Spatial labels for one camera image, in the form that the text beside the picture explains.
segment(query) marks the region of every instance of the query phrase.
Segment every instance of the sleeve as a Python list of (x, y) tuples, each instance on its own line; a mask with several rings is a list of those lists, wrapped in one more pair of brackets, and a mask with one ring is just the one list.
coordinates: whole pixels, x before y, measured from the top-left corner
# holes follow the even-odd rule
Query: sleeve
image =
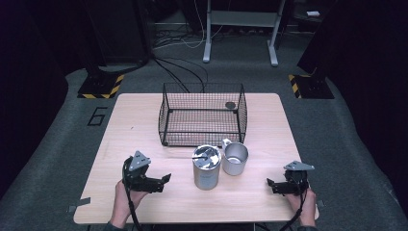
[(316, 227), (313, 226), (299, 226), (297, 231), (319, 231)]
[(127, 231), (127, 229), (120, 229), (115, 226), (113, 226), (110, 222), (108, 222), (103, 229), (103, 231)]

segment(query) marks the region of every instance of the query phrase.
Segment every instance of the person's hand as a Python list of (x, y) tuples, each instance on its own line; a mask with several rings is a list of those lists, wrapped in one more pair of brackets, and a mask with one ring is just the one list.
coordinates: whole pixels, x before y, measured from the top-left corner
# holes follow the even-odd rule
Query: person's hand
[[(130, 198), (135, 205), (135, 209), (138, 208), (141, 200), (149, 192), (136, 192), (130, 191)], [(117, 228), (123, 228), (126, 225), (126, 220), (130, 216), (129, 200), (126, 195), (125, 186), (122, 181), (117, 182), (115, 187), (115, 203), (112, 211), (111, 224)]]
[[(300, 207), (300, 196), (294, 194), (285, 194), (294, 212), (296, 212)], [(305, 200), (302, 213), (300, 214), (299, 220), (302, 226), (314, 226), (315, 223), (315, 213), (316, 213), (316, 194), (309, 188), (303, 193), (303, 199)]]

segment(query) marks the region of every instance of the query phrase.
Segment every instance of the mug handle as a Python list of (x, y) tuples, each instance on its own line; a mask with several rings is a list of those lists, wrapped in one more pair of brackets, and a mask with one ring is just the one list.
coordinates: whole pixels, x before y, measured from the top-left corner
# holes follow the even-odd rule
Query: mug handle
[(225, 147), (227, 147), (230, 143), (231, 141), (228, 139), (222, 140), (222, 150), (225, 151)]

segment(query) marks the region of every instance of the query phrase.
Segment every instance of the stainless steel cup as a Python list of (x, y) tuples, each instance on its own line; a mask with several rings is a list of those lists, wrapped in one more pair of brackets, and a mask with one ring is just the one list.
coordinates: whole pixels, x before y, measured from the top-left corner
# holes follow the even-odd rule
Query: stainless steel cup
[(240, 142), (222, 140), (222, 168), (229, 175), (240, 175), (248, 160), (248, 149)]
[(198, 146), (192, 154), (195, 186), (200, 190), (211, 190), (218, 183), (221, 153), (216, 146)]

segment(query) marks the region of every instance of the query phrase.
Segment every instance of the table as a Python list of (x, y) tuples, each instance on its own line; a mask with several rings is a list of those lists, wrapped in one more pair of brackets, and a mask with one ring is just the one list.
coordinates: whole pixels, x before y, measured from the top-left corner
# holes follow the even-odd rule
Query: table
[(278, 59), (275, 51), (276, 35), (282, 18), (282, 12), (286, 0), (280, 0), (277, 13), (252, 13), (252, 12), (229, 12), (212, 11), (211, 0), (207, 0), (207, 37), (204, 48), (203, 62), (208, 63), (211, 56), (212, 45), (212, 25), (230, 25), (230, 26), (252, 26), (252, 27), (272, 27), (272, 35), (268, 40), (268, 51), (270, 63), (272, 66), (278, 66)]
[(282, 103), (274, 93), (246, 93), (247, 130), (244, 144), (249, 159), (244, 172), (230, 176), (222, 169), (217, 186), (201, 191), (193, 180), (194, 147), (160, 143), (160, 93), (123, 93), (115, 104), (95, 157), (74, 221), (106, 223), (114, 204), (115, 184), (123, 162), (139, 150), (151, 164), (146, 175), (171, 173), (163, 192), (146, 196), (137, 209), (140, 223), (261, 222), (289, 220), (293, 212), (286, 198), (273, 194), (267, 178), (285, 181), (283, 166), (300, 161)]

